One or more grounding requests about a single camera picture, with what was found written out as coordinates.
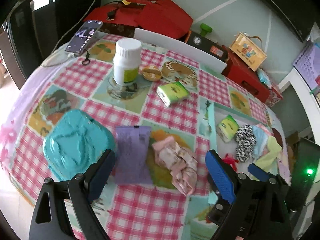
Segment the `pink flower print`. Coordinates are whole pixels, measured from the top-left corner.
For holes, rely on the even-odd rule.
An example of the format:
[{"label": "pink flower print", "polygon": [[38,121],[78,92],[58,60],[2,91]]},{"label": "pink flower print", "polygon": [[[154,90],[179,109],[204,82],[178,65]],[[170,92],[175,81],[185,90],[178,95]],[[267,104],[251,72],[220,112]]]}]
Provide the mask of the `pink flower print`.
[{"label": "pink flower print", "polygon": [[0,162],[3,162],[8,156],[8,150],[3,148],[0,152]]},{"label": "pink flower print", "polygon": [[17,139],[17,132],[13,128],[4,127],[0,128],[0,143],[3,145],[7,143],[14,143]]}]

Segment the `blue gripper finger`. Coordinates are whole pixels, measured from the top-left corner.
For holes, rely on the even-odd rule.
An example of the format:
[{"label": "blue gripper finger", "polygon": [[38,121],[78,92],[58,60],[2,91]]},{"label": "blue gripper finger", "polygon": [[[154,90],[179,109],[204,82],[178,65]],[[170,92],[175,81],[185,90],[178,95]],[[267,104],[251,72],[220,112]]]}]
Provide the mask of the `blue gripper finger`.
[{"label": "blue gripper finger", "polygon": [[251,163],[248,166],[248,171],[260,181],[266,182],[268,181],[268,179],[270,179],[269,174],[266,173],[263,169],[259,168],[254,163]]},{"label": "blue gripper finger", "polygon": [[219,189],[221,197],[224,200],[227,200],[229,204],[232,204],[236,199],[233,182],[223,169],[220,163],[222,162],[220,157],[215,153],[217,156],[216,157],[213,153],[211,153],[211,151],[214,150],[210,150],[205,154],[205,165],[207,166],[214,183]]}]

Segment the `smartphone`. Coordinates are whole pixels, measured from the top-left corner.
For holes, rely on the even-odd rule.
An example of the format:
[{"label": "smartphone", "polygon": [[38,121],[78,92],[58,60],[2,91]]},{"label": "smartphone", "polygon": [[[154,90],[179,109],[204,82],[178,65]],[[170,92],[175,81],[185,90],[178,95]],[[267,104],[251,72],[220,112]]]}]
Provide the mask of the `smartphone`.
[{"label": "smartphone", "polygon": [[89,46],[90,39],[101,28],[103,22],[88,20],[80,27],[76,34],[72,37],[65,51],[73,52],[76,55],[81,55]]}]

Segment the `red box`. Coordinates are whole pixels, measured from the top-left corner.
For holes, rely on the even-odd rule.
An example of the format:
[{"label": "red box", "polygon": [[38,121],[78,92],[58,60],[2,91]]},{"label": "red box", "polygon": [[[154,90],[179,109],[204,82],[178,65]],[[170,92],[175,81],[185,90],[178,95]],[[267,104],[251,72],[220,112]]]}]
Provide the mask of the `red box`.
[{"label": "red box", "polygon": [[228,51],[229,56],[226,62],[227,67],[222,74],[265,103],[270,94],[269,88],[260,82],[257,73],[250,69],[238,55],[226,46],[222,47]]}]

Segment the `white plastic bottle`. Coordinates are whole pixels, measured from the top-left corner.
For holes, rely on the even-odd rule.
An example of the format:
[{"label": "white plastic bottle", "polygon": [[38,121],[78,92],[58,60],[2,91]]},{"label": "white plastic bottle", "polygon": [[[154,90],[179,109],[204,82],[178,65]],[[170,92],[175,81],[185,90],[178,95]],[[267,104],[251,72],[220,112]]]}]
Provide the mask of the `white plastic bottle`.
[{"label": "white plastic bottle", "polygon": [[132,38],[124,38],[116,43],[116,54],[113,58],[113,78],[121,86],[131,85],[139,71],[141,64],[140,41]]}]

